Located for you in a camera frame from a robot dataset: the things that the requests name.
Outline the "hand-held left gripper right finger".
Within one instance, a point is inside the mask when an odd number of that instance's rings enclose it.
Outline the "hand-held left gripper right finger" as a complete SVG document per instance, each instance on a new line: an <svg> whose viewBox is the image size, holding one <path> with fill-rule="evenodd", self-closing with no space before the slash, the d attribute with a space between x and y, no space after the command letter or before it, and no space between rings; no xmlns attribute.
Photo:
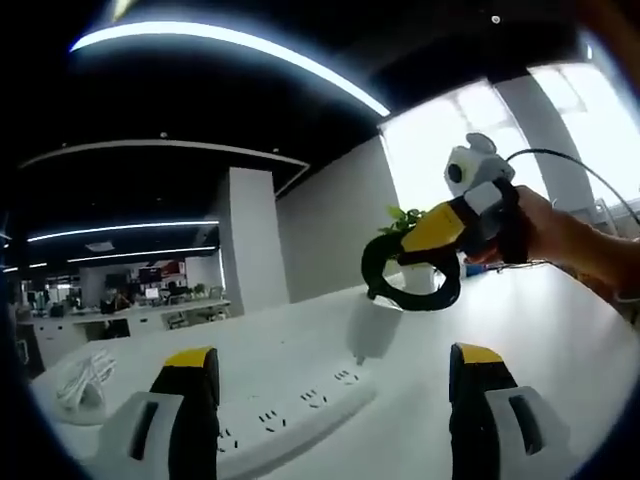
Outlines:
<svg viewBox="0 0 640 480"><path fill-rule="evenodd" d="M572 477L568 425L493 350L451 346L449 402L454 479Z"/></svg>

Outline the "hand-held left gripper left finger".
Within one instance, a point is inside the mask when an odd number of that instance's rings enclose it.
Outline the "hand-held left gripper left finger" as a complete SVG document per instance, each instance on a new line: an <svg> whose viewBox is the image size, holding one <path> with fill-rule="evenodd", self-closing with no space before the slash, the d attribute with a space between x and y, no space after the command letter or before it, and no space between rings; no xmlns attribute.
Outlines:
<svg viewBox="0 0 640 480"><path fill-rule="evenodd" d="M102 426L100 479L215 479L220 423L217 350L167 358L147 391L133 394Z"/></svg>

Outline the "person's right hand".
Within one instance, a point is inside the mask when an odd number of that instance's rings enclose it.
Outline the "person's right hand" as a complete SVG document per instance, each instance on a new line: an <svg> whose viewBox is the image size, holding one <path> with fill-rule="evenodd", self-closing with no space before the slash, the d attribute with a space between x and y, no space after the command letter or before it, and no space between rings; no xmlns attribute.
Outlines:
<svg viewBox="0 0 640 480"><path fill-rule="evenodd" d="M527 230L527 261L566 263L574 218L556 210L548 200L527 186L517 186L516 190Z"/></svg>

